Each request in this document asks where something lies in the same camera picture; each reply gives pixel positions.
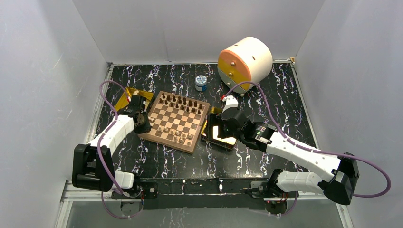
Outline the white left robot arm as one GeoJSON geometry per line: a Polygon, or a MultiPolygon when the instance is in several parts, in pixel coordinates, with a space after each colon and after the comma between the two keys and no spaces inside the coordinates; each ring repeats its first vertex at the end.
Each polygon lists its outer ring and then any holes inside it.
{"type": "Polygon", "coordinates": [[[147,133],[151,125],[147,115],[147,99],[133,95],[127,106],[116,112],[115,119],[93,140],[74,149],[72,184],[76,188],[108,192],[116,190],[136,198],[142,192],[135,174],[117,171],[113,153],[123,139],[134,132],[147,133]]]}

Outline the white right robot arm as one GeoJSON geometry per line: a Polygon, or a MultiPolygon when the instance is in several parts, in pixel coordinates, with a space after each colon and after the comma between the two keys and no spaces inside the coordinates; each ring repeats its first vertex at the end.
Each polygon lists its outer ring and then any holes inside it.
{"type": "Polygon", "coordinates": [[[312,192],[323,194],[335,203],[350,205],[359,178],[353,154],[328,155],[299,141],[290,142],[275,126],[253,122],[235,107],[208,114],[207,125],[218,128],[218,138],[233,137],[250,149],[282,157],[308,169],[308,172],[274,170],[268,180],[268,192],[272,196],[292,191],[312,192]]]}

